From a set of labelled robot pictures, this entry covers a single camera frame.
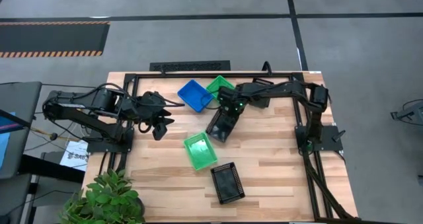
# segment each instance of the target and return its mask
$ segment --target black tray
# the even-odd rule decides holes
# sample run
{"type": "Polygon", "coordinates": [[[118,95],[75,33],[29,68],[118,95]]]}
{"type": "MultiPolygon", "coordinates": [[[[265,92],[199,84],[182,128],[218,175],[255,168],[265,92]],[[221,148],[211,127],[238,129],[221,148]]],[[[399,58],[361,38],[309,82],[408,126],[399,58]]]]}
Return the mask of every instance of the black tray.
{"type": "Polygon", "coordinates": [[[215,167],[210,171],[220,204],[227,204],[245,197],[234,162],[215,167]]]}

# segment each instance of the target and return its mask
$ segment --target green plastic basket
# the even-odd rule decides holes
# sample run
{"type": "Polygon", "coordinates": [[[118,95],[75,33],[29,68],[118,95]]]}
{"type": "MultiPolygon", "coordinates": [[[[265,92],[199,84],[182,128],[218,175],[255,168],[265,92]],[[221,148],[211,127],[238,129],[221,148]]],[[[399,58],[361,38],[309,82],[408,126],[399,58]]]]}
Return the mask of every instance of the green plastic basket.
{"type": "Polygon", "coordinates": [[[188,152],[192,166],[196,170],[206,168],[217,162],[216,154],[207,134],[202,132],[184,140],[185,149],[188,152]]]}
{"type": "Polygon", "coordinates": [[[221,75],[217,76],[216,79],[214,79],[209,86],[207,86],[207,91],[213,95],[214,99],[217,99],[217,91],[219,90],[220,86],[228,87],[230,89],[234,89],[235,86],[233,86],[230,82],[228,82],[225,78],[223,78],[221,75]]]}

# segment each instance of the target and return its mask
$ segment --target black floor line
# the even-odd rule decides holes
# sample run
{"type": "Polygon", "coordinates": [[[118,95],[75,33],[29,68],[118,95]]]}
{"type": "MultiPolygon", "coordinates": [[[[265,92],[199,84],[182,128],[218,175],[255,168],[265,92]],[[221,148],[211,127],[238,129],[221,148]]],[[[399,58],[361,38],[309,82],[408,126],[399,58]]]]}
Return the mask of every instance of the black floor line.
{"type": "Polygon", "coordinates": [[[153,15],[122,17],[63,17],[63,18],[15,18],[0,22],[75,22],[75,21],[144,21],[144,20],[210,20],[210,19],[288,19],[289,14],[216,14],[216,15],[153,15]]]}
{"type": "Polygon", "coordinates": [[[0,22],[87,22],[87,21],[149,21],[149,20],[212,20],[212,19],[371,19],[423,17],[423,13],[329,13],[329,14],[215,14],[215,15],[151,15],[122,17],[47,17],[8,18],[0,22]]]}
{"type": "Polygon", "coordinates": [[[295,37],[295,44],[297,45],[299,65],[301,70],[308,71],[309,66],[307,65],[307,59],[305,59],[303,40],[301,39],[301,32],[299,30],[298,20],[296,17],[297,13],[295,12],[295,5],[293,3],[293,0],[288,0],[288,6],[289,6],[289,15],[291,16],[293,34],[295,37]]]}
{"type": "Polygon", "coordinates": [[[297,15],[298,19],[368,19],[398,17],[423,17],[423,13],[317,13],[297,15]]]}

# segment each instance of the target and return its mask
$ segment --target blue plastic basket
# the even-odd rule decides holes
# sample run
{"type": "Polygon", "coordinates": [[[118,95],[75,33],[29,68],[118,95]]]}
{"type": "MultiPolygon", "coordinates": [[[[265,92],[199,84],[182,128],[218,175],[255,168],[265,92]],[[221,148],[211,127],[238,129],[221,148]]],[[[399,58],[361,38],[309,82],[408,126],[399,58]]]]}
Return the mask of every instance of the blue plastic basket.
{"type": "Polygon", "coordinates": [[[178,91],[178,96],[196,112],[201,112],[213,100],[213,95],[193,79],[178,91]]]}

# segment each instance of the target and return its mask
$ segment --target white paper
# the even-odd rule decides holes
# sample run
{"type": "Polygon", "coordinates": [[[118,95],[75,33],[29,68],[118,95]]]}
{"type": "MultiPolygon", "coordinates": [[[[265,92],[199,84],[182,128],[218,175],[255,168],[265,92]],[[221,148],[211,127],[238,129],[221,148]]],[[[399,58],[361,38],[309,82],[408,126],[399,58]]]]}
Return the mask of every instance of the white paper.
{"type": "Polygon", "coordinates": [[[86,171],[88,162],[87,145],[85,141],[70,141],[61,158],[60,165],[86,171]]]}

